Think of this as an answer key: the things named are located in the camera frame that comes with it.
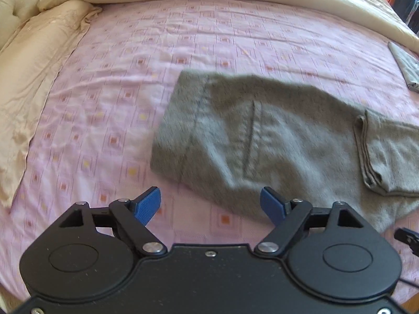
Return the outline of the grey speckled pants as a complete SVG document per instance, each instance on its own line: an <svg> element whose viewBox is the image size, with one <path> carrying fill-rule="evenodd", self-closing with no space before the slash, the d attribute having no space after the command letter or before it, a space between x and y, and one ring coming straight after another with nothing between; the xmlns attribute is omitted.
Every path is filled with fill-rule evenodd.
<svg viewBox="0 0 419 314"><path fill-rule="evenodd" d="M418 208L418 127L310 85L185 70L151 170L254 219L269 186L317 207L348 203L384 231Z"/></svg>

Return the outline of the pink patterned bed sheet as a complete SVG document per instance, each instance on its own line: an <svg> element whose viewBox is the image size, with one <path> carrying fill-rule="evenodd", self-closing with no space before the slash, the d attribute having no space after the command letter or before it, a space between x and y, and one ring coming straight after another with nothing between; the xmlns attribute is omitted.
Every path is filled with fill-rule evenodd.
<svg viewBox="0 0 419 314"><path fill-rule="evenodd" d="M106 206L151 186L150 229L167 245L258 242L269 227L232 215L149 168L179 73L219 70L301 81L418 122L387 39L321 12L265 2L164 0L106 5L56 78L14 203L1 211L1 283L27 297L21 254L77 201Z"/></svg>

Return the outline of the folded grey pants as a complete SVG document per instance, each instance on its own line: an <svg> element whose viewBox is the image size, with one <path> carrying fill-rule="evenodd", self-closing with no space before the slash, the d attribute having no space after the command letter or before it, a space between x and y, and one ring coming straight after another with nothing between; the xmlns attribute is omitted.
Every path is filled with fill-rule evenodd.
<svg viewBox="0 0 419 314"><path fill-rule="evenodd" d="M388 49L396 60L408 89L418 93L418 58L393 42L388 43Z"/></svg>

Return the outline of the beige pillow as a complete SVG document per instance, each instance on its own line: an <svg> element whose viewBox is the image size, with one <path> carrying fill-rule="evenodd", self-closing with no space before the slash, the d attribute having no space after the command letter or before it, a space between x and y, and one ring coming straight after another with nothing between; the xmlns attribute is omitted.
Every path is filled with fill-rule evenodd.
<svg viewBox="0 0 419 314"><path fill-rule="evenodd" d="M28 19L1 49L1 207L11 208L53 82L100 9L70 0Z"/></svg>

